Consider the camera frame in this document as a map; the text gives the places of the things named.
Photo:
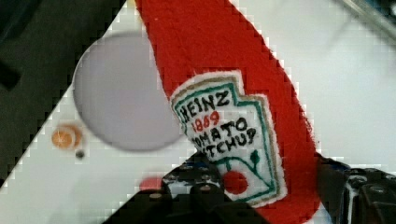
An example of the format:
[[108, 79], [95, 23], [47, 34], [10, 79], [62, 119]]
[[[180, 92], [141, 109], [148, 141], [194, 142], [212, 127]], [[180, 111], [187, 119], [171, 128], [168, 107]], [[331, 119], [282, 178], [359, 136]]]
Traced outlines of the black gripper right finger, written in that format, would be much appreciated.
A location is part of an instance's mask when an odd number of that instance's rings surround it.
[[318, 195], [332, 224], [396, 224], [396, 176], [318, 155]]

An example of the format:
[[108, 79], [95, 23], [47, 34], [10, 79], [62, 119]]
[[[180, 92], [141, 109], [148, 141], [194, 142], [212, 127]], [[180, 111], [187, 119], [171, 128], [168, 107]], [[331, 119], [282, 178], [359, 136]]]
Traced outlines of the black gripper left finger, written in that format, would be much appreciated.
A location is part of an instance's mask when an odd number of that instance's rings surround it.
[[197, 152], [162, 178], [159, 189], [137, 192], [103, 224], [270, 224], [224, 192], [219, 170]]

